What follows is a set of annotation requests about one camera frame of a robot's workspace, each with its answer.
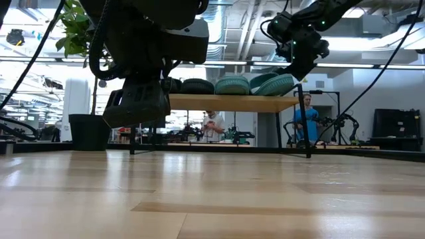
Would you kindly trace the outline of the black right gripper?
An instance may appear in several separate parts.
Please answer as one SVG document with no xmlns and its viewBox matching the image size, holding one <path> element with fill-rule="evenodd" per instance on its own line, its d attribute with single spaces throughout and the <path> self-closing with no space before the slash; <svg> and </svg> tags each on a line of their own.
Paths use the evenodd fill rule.
<svg viewBox="0 0 425 239">
<path fill-rule="evenodd" d="M 318 57 L 326 58 L 329 55 L 329 43 L 311 27 L 287 29 L 279 41 L 281 45 L 276 49 L 276 54 L 292 64 L 278 68 L 277 74 L 290 74 L 297 81 L 302 81 L 315 68 L 311 63 Z"/>
</svg>

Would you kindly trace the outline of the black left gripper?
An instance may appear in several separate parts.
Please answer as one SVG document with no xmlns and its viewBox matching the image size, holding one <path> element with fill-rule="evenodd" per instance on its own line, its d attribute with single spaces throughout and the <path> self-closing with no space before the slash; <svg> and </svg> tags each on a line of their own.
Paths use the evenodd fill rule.
<svg viewBox="0 0 425 239">
<path fill-rule="evenodd" d="M 161 33 L 149 19 L 110 23 L 109 53 L 118 67 L 118 78 L 169 75 L 173 61 L 160 48 Z M 110 94 L 102 117 L 111 128 L 117 128 L 155 121 L 169 114 L 169 98 L 158 80 L 125 79 L 122 89 Z"/>
</svg>

